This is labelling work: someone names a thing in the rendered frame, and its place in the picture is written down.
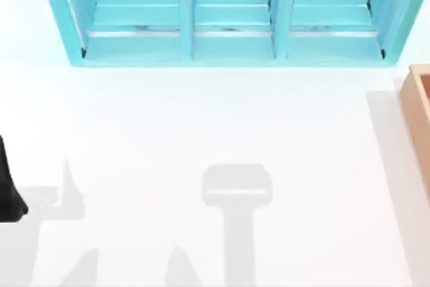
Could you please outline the light blue rack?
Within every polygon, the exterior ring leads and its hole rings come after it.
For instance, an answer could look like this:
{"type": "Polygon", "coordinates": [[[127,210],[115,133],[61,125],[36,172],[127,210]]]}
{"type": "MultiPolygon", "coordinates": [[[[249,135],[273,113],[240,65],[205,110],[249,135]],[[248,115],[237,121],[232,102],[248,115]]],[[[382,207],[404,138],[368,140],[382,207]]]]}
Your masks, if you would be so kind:
{"type": "Polygon", "coordinates": [[[424,0],[48,0],[76,67],[385,67],[424,0]]]}

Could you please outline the salmon-coloured shallow box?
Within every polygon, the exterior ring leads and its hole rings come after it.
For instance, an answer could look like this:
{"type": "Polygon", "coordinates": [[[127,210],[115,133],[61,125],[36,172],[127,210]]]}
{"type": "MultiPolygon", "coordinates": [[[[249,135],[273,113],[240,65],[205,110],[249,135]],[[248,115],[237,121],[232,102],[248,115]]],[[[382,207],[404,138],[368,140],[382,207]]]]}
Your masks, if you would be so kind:
{"type": "Polygon", "coordinates": [[[430,64],[409,66],[399,96],[423,180],[430,190],[430,64]]]}

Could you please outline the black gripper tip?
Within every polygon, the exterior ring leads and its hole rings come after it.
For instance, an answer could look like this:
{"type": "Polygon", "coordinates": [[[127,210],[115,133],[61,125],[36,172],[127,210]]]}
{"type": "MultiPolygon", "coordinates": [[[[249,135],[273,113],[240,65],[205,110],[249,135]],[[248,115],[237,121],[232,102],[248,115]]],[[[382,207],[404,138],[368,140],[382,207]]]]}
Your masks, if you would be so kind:
{"type": "Polygon", "coordinates": [[[0,223],[18,222],[29,212],[9,170],[3,137],[0,135],[0,223]]]}

